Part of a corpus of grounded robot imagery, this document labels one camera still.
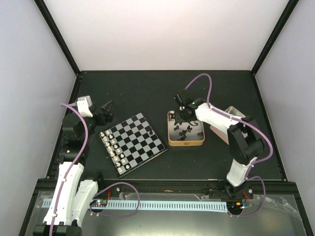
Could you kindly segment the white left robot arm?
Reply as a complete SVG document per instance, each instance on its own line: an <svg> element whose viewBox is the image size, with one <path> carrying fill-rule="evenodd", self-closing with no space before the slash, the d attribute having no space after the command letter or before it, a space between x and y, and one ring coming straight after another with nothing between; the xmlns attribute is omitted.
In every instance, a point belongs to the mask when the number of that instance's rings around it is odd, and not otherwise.
<svg viewBox="0 0 315 236"><path fill-rule="evenodd" d="M82 235L83 219L93 196L101 196L106 189L102 174L85 174L84 167L90 137L98 126L113 120L113 102L97 107L85 96L64 107L71 112L62 123L57 184L43 222L33 229L34 236Z"/></svg>

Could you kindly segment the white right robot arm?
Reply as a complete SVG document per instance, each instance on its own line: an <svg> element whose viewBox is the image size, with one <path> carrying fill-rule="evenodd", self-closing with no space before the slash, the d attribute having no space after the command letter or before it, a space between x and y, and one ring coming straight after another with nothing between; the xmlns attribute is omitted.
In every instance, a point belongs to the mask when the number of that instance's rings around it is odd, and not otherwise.
<svg viewBox="0 0 315 236"><path fill-rule="evenodd" d="M174 99L179 106L179 111L175 112L177 122L201 121L227 137L233 160L223 190L227 197L236 198L242 192L241 185L248 179L255 161L266 148L262 135L255 130L255 120L233 116L202 99L193 100L178 95Z"/></svg>

